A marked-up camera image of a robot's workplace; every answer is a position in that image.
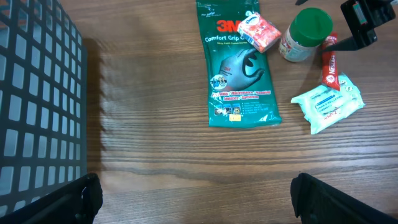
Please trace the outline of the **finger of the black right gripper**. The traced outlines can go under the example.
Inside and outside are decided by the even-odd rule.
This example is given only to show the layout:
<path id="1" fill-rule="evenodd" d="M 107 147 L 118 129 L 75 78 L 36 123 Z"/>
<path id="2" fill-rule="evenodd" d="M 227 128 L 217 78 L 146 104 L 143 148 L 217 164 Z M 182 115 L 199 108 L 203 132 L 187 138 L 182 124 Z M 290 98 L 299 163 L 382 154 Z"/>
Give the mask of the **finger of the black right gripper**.
<path id="1" fill-rule="evenodd" d="M 393 0 L 349 0 L 340 8 L 351 37 L 326 47 L 323 52 L 357 51 L 377 41 L 375 28 L 396 18 Z"/>

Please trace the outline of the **white wet wipes pack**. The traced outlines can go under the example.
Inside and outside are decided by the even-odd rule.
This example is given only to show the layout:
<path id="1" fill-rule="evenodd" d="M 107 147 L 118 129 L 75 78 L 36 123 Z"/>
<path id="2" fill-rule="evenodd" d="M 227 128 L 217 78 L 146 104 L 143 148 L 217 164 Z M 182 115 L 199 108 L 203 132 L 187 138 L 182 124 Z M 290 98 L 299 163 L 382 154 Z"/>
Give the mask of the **white wet wipes pack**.
<path id="1" fill-rule="evenodd" d="M 345 73 L 338 76 L 340 90 L 326 85 L 295 96 L 292 103 L 300 106 L 304 118 L 310 123 L 310 132 L 317 134 L 363 108 L 365 103 L 359 88 Z"/>

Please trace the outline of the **red Nescafe stick sachet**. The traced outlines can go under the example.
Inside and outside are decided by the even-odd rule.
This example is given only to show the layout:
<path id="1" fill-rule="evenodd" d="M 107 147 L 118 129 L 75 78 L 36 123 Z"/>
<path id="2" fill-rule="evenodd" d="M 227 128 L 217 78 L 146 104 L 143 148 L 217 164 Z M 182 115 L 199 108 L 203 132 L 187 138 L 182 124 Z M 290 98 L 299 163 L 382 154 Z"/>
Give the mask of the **red Nescafe stick sachet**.
<path id="1" fill-rule="evenodd" d="M 338 42 L 338 34 L 332 32 L 322 43 L 322 50 Z M 322 84 L 340 91 L 338 67 L 334 51 L 322 52 Z"/>

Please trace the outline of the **green-lid white jar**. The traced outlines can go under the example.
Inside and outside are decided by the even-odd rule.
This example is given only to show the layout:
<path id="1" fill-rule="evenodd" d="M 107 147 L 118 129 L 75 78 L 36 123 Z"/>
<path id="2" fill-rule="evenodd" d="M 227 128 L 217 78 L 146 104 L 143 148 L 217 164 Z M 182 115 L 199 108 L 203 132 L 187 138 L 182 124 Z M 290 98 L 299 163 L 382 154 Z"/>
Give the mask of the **green-lid white jar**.
<path id="1" fill-rule="evenodd" d="M 309 7 L 301 10 L 279 43 L 279 52 L 290 62 L 302 62 L 331 34 L 333 21 L 324 10 Z"/>

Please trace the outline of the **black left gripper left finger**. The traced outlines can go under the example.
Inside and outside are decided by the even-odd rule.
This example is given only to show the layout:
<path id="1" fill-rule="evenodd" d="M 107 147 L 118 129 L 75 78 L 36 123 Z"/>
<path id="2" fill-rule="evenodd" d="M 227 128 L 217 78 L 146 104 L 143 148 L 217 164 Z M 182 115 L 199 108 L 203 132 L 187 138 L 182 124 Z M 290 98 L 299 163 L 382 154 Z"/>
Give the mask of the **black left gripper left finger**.
<path id="1" fill-rule="evenodd" d="M 1 218 L 1 223 L 93 223 L 103 205 L 97 174 L 89 173 Z"/>

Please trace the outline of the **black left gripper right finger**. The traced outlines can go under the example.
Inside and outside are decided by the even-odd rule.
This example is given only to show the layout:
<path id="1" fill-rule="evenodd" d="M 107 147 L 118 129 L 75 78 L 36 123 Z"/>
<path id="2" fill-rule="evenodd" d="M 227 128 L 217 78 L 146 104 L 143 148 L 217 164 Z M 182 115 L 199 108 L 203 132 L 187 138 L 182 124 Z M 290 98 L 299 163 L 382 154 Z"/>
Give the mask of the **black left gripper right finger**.
<path id="1" fill-rule="evenodd" d="M 397 219 L 362 203 L 308 173 L 292 179 L 294 213 L 303 224 L 397 224 Z"/>

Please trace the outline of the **pink tissue packet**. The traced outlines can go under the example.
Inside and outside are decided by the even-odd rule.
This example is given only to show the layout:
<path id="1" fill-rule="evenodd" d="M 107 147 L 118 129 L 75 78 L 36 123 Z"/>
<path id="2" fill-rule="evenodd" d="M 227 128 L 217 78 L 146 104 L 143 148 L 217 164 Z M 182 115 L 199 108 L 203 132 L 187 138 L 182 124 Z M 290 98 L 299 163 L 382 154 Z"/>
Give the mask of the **pink tissue packet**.
<path id="1" fill-rule="evenodd" d="M 260 53 L 271 48 L 282 36 L 281 31 L 258 12 L 239 23 L 238 33 Z"/>

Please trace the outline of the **green 3M gloves packet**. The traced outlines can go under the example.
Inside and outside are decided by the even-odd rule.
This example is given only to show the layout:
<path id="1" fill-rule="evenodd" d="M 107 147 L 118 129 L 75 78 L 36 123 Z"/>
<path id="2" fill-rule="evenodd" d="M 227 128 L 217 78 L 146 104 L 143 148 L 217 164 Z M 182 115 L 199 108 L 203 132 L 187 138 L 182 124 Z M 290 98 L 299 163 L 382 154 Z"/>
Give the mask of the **green 3M gloves packet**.
<path id="1" fill-rule="evenodd" d="M 208 79 L 211 127 L 253 128 L 282 122 L 267 55 L 238 33 L 238 25 L 259 12 L 250 0 L 196 0 Z"/>

